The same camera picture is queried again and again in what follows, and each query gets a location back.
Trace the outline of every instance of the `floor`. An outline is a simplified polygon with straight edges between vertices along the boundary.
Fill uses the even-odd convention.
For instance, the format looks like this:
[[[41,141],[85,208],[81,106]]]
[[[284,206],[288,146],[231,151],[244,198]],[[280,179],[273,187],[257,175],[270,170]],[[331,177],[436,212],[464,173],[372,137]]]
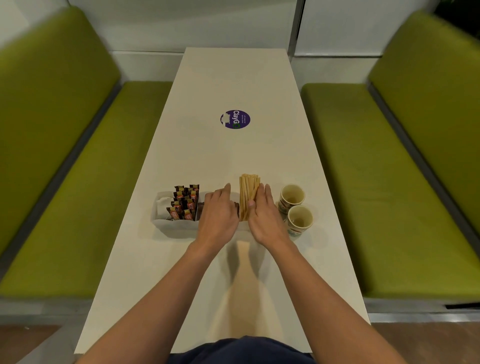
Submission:
[[[85,320],[85,315],[71,316],[60,328],[39,325],[30,326],[27,330],[22,326],[0,326],[0,363],[72,364],[73,351]],[[402,322],[372,325],[409,364],[480,364],[480,322]],[[22,335],[24,347],[19,348],[18,339]],[[15,346],[16,349],[5,351],[5,345]],[[38,346],[23,359],[12,361],[36,345]]]

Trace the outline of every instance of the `printed cup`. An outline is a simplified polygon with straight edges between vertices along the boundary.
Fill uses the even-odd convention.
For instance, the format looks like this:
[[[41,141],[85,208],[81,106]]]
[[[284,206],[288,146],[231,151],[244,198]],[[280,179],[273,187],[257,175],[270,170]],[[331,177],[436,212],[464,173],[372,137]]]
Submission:
[[[287,184],[280,191],[278,210],[282,214],[287,214],[292,207],[300,205],[303,200],[305,200],[305,192],[301,187],[296,184]]]
[[[297,238],[302,233],[313,225],[312,212],[302,205],[292,207],[288,211],[287,231],[291,237]]]

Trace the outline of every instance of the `dark clothing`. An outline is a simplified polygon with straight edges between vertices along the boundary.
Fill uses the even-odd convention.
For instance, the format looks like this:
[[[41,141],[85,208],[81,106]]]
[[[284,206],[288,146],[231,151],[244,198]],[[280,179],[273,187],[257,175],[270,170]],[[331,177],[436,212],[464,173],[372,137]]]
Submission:
[[[200,345],[181,354],[171,354],[168,364],[315,364],[301,353],[273,339],[244,336]]]

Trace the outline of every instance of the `table top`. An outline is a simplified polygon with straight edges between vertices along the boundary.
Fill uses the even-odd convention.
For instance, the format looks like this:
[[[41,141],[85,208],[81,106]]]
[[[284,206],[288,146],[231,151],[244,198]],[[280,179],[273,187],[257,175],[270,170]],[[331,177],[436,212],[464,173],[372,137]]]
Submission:
[[[225,127],[224,113],[250,117]],[[199,183],[213,191],[258,174],[278,200],[300,185],[315,218],[295,244],[313,268],[365,320],[367,312],[283,49],[187,48],[153,136],[75,353],[86,352],[178,261],[195,231],[162,232],[150,221],[155,196]],[[172,352],[243,335],[310,347],[271,255],[238,231],[202,279]]]

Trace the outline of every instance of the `forearm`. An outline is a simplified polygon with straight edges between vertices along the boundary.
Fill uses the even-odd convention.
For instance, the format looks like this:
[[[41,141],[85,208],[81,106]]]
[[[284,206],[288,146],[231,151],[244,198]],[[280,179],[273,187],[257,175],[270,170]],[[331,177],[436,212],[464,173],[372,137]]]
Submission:
[[[193,242],[173,268],[79,360],[165,363],[215,253]]]
[[[405,364],[382,336],[315,272],[295,244],[278,244],[271,254],[319,363]]]

